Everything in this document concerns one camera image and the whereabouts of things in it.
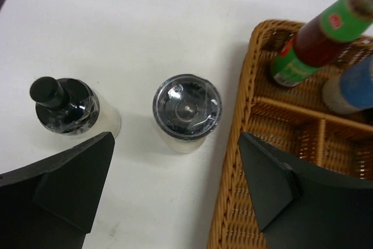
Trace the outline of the clear jar grey lid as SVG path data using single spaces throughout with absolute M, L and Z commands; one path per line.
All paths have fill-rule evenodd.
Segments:
M 178 153 L 191 153 L 219 124 L 223 106 L 211 82 L 193 74 L 180 74 L 159 86 L 152 111 L 167 146 Z

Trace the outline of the white bottle black cap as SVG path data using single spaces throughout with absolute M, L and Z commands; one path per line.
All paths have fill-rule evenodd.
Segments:
M 102 132 L 117 137 L 119 112 L 100 94 L 79 79 L 35 80 L 30 87 L 36 116 L 47 130 L 76 139 L 89 139 Z

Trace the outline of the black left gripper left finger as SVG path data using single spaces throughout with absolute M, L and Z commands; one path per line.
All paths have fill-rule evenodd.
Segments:
M 82 248 L 114 146 L 112 133 L 103 132 L 1 174 L 1 248 Z

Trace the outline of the red sauce bottle yellow cap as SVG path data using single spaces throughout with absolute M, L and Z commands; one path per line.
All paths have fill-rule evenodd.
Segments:
M 300 28 L 273 59 L 273 80 L 297 86 L 335 61 L 371 25 L 372 0 L 337 0 Z

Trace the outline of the white bead jar silver lid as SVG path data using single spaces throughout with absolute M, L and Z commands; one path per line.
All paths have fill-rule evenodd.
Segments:
M 322 88 L 326 107 L 340 115 L 372 108 L 372 57 L 330 78 Z

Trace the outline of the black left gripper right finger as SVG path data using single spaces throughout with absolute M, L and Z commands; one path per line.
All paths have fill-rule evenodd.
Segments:
M 238 146 L 268 248 L 372 247 L 372 181 L 324 169 L 249 132 Z

